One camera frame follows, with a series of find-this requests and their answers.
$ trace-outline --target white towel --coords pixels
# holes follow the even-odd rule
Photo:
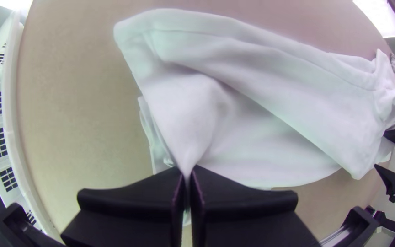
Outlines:
[[[355,179],[391,152],[395,78],[232,18],[160,9],[114,27],[143,94],[154,171],[198,164],[252,187],[297,186],[343,167]]]

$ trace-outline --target beige table surface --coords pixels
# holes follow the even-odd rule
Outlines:
[[[115,23],[144,10],[175,7],[237,18],[327,52],[374,58],[390,49],[351,0],[35,0],[22,36],[17,107],[34,184],[62,231],[82,188],[114,188],[151,175],[139,121],[138,87],[115,45]],[[380,187],[343,170],[292,188],[297,213],[319,239]],[[190,246],[189,228],[185,233]]]

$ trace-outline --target white plastic laundry basket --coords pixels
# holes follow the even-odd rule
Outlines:
[[[19,11],[0,29],[0,197],[5,206],[18,203],[30,223],[60,240],[28,172],[16,119],[16,62],[24,26]]]

